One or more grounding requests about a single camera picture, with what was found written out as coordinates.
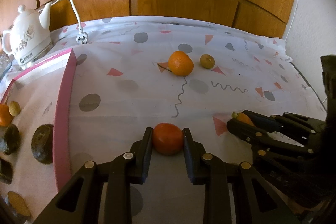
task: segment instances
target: dark round object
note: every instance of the dark round object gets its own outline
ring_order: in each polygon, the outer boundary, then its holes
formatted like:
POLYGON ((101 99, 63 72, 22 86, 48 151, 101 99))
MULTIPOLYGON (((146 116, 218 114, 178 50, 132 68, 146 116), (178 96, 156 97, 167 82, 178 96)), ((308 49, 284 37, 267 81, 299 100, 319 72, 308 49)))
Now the dark round object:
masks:
POLYGON ((0 151, 5 155, 10 155, 15 152, 20 145, 20 133, 19 129, 14 124, 10 124, 0 138, 0 151))
POLYGON ((52 124, 43 124, 37 128, 31 139, 31 151, 40 163, 53 162, 53 129, 52 124))

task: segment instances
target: tomato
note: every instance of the tomato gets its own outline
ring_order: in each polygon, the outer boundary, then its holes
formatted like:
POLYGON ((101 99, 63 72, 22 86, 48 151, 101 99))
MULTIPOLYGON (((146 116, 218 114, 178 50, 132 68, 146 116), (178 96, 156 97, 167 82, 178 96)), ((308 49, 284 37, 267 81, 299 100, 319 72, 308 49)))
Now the tomato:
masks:
POLYGON ((157 152, 172 155, 183 148, 182 131, 171 123, 159 123, 153 130, 152 142, 157 152))

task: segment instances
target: patterned tablecloth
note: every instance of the patterned tablecloth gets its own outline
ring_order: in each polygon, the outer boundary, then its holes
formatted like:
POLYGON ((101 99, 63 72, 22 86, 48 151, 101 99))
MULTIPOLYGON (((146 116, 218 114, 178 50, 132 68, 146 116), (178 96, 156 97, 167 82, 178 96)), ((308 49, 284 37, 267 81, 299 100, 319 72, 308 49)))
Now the patterned tablecloth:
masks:
MULTIPOLYGON (((279 38, 165 17, 109 18, 82 26, 87 45, 77 45, 77 25, 52 33, 52 52, 73 47, 77 56, 69 127, 73 173, 87 160, 99 164, 129 151, 146 127, 160 122, 190 128, 207 152, 239 164, 252 162, 252 152, 226 129, 233 111, 288 111, 325 119, 279 38), (167 70, 177 50, 194 62, 187 77, 167 70), (212 70, 199 64, 205 53, 216 61, 212 70)), ((2 85, 14 75, 8 73, 2 85)), ((273 137, 293 142, 280 134, 273 137)), ((131 187, 133 223, 202 223, 203 197, 204 187, 188 180, 182 152, 162 156, 154 151, 146 183, 131 187)))

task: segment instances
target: yellow fruit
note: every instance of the yellow fruit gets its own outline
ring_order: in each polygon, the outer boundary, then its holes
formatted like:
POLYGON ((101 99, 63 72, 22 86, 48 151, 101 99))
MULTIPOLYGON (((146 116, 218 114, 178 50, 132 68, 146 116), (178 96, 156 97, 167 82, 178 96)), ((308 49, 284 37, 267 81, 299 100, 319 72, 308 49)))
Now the yellow fruit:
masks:
POLYGON ((185 52, 177 51, 169 57, 168 67, 175 75, 187 76, 193 71, 194 63, 185 52))
POLYGON ((215 65, 214 58, 209 54, 203 54, 199 59, 203 68, 212 69, 215 65))
POLYGON ((21 112, 21 109, 20 109, 19 103, 15 101, 11 101, 11 103, 9 104, 9 113, 15 117, 19 115, 20 112, 21 112))

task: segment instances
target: dark brown object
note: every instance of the dark brown object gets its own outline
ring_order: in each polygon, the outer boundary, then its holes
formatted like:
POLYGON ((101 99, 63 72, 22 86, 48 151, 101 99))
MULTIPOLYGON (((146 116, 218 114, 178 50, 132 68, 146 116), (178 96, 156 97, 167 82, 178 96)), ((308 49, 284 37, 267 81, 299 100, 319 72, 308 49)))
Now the dark brown object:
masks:
POLYGON ((30 219, 31 213, 27 207, 25 199, 18 193, 9 191, 5 197, 5 203, 10 211, 16 216, 18 223, 23 224, 30 219))
POLYGON ((0 158, 0 181, 6 184, 11 184, 13 179, 13 170, 12 165, 0 158))
POLYGON ((15 152, 20 145, 20 132, 14 124, 10 124, 0 138, 0 151, 5 155, 10 155, 15 152))
POLYGON ((31 151, 40 163, 53 162, 53 129, 52 124, 43 124, 37 128, 31 139, 31 151))

